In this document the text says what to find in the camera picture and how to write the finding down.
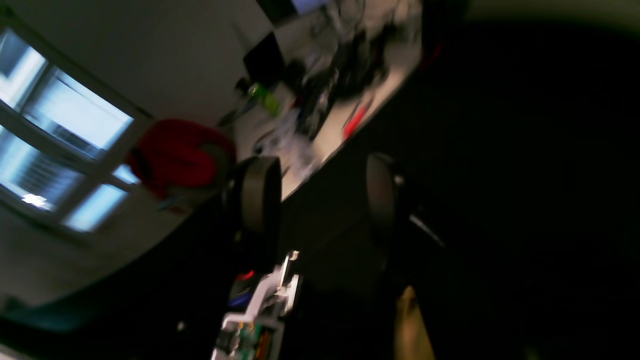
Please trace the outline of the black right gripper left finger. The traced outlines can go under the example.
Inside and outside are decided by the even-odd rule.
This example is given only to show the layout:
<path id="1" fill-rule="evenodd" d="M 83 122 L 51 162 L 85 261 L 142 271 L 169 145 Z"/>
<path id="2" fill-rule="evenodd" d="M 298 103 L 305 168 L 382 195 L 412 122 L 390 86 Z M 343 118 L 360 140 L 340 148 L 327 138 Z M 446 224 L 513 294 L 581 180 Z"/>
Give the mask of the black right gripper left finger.
<path id="1" fill-rule="evenodd" d="M 250 157 L 158 245 L 80 291 L 1 317 L 1 344 L 34 360 L 208 360 L 237 276 L 271 269 L 278 157 Z"/>

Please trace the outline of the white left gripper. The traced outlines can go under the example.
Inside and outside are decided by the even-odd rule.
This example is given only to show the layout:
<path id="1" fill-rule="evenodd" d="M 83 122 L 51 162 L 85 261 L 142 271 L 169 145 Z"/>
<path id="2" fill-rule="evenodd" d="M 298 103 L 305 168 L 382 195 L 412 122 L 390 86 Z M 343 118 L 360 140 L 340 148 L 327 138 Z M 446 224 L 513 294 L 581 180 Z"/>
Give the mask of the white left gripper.
<path id="1" fill-rule="evenodd" d="M 243 312 L 227 312 L 212 351 L 213 360 L 279 360 L 286 321 L 297 304 L 302 276 L 295 272 L 298 250 L 264 275 Z"/>

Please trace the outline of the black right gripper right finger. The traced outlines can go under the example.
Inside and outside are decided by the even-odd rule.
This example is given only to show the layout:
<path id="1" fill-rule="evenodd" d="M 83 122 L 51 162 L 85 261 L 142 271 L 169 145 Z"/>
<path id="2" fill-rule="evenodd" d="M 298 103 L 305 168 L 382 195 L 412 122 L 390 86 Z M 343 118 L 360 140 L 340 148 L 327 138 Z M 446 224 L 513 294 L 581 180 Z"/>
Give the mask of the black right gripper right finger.
<path id="1" fill-rule="evenodd" d="M 412 289 L 437 360 L 637 360 L 639 275 L 590 228 L 535 223 L 506 243 L 366 157 L 366 200 L 386 272 Z"/>

